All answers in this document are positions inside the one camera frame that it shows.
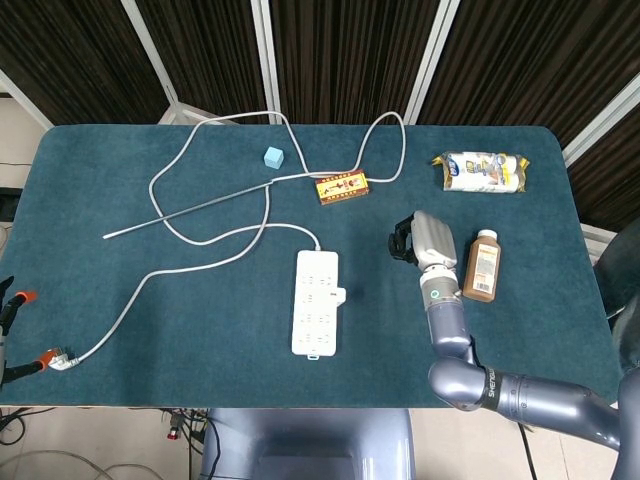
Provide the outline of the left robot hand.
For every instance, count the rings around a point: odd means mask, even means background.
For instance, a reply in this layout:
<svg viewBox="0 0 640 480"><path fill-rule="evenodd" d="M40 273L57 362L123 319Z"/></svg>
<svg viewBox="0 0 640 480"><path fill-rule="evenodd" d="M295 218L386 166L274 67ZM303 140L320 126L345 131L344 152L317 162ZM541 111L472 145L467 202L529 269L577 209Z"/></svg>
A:
<svg viewBox="0 0 640 480"><path fill-rule="evenodd" d="M17 312L24 304L31 303L37 299L37 293L34 291L18 291L7 302L4 302L4 296L13 282L13 276L1 281L1 386L46 370L56 356L55 350L49 350L30 363L15 367L7 365L7 341Z"/></svg>

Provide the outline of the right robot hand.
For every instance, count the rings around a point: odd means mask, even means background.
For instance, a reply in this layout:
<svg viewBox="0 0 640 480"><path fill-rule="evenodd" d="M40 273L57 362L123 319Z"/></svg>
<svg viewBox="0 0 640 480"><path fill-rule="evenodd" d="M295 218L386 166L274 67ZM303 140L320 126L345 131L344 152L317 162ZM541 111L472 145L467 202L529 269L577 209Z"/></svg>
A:
<svg viewBox="0 0 640 480"><path fill-rule="evenodd" d="M451 270L457 265L450 227L422 210L395 225L388 250L394 259L415 265L421 272L435 266Z"/></svg>

